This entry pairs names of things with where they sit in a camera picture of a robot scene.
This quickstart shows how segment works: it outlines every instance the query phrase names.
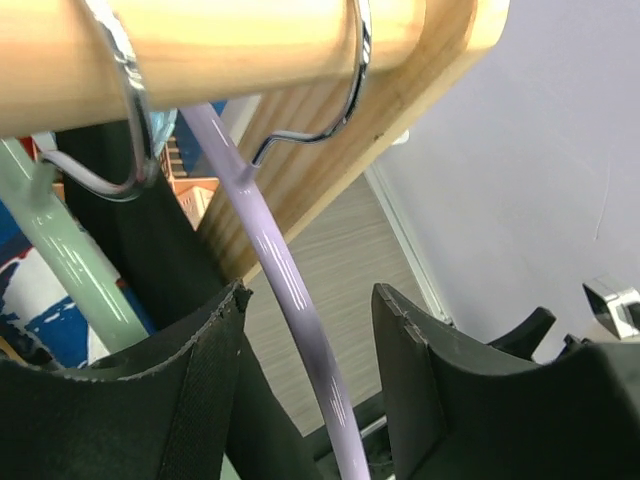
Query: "metal hanger hook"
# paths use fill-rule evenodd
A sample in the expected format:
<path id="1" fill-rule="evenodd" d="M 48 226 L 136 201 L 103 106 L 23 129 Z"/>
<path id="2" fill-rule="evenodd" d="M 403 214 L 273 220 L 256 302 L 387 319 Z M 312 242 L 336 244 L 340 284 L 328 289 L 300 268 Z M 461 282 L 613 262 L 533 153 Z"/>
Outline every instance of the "metal hanger hook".
<path id="1" fill-rule="evenodd" d="M 117 185 L 57 150 L 43 152 L 40 160 L 54 164 L 84 188 L 102 198 L 116 202 L 133 200 L 142 193 L 143 187 L 153 183 L 159 170 L 159 164 L 153 154 L 147 92 L 129 36 L 109 3 L 106 0 L 81 0 L 80 3 L 88 10 L 88 14 L 99 28 L 100 37 L 113 53 L 114 64 L 125 93 L 135 162 L 129 178 Z"/>
<path id="2" fill-rule="evenodd" d="M 260 167 L 269 147 L 278 140 L 293 143 L 319 143 L 331 138 L 344 128 L 353 112 L 356 110 L 362 87 L 364 85 L 369 63 L 371 62 L 371 7 L 369 0 L 353 0 L 354 16 L 356 20 L 356 56 L 353 79 L 347 101 L 336 119 L 320 133 L 291 132 L 277 130 L 269 135 L 260 145 L 251 165 Z"/>

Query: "floor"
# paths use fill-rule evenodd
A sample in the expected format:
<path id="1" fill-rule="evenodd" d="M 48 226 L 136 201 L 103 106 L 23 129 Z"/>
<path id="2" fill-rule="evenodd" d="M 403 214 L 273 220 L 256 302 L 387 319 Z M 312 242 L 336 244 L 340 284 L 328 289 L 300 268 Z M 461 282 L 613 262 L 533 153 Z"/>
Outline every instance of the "floor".
<path id="1" fill-rule="evenodd" d="M 358 178 L 290 245 L 357 404 L 380 391 L 371 289 L 385 282 L 424 307 L 387 219 Z M 286 322 L 263 273 L 249 287 L 246 332 L 271 386 L 303 435 L 322 425 L 320 410 Z"/>

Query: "wood grain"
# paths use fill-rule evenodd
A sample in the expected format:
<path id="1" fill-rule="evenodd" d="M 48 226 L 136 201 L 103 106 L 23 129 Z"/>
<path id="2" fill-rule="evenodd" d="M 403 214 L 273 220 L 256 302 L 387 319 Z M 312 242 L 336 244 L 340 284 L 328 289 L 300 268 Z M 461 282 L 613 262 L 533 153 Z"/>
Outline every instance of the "wood grain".
<path id="1" fill-rule="evenodd" d="M 342 132 L 322 144 L 280 143 L 271 149 L 257 182 L 287 241 L 495 45 L 508 6 L 508 0 L 416 4 L 415 15 L 424 18 L 418 46 L 401 66 L 369 78 L 358 110 Z M 375 38 L 375 18 L 373 32 Z M 264 95 L 240 142 L 241 154 L 251 158 L 276 129 L 323 128 L 342 106 L 347 87 L 346 81 L 325 81 Z M 249 281 L 259 271 L 256 255 L 222 190 L 200 231 L 229 278 Z"/>
<path id="2" fill-rule="evenodd" d="M 370 0 L 374 70 L 416 46 L 425 0 Z M 156 110 L 349 76 L 350 0 L 110 0 Z M 110 53 L 78 0 L 0 0 L 0 137 L 126 117 Z"/>

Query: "purple hanger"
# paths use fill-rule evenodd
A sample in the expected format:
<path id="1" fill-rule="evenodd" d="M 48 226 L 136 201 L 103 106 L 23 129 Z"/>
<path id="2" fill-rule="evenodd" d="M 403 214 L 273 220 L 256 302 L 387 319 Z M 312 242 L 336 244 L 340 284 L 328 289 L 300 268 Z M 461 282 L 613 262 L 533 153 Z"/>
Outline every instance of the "purple hanger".
<path id="1" fill-rule="evenodd" d="M 351 89 L 340 115 L 322 132 L 274 132 L 263 142 L 252 162 L 247 163 L 240 156 L 210 104 L 182 108 L 181 112 L 220 179 L 258 254 L 309 375 L 342 478 L 369 480 L 369 467 L 351 401 L 318 312 L 282 233 L 254 181 L 266 150 L 275 141 L 318 143 L 341 130 L 353 114 L 371 58 L 369 0 L 355 0 L 354 9 L 356 68 Z"/>

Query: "white wall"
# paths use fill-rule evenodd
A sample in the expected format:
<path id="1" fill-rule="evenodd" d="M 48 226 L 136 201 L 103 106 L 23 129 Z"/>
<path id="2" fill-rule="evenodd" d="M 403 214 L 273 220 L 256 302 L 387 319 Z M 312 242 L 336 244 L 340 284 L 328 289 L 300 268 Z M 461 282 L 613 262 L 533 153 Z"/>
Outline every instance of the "white wall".
<path id="1" fill-rule="evenodd" d="M 492 339 L 581 283 L 640 288 L 640 1 L 511 0 L 497 47 L 377 163 L 444 304 Z"/>

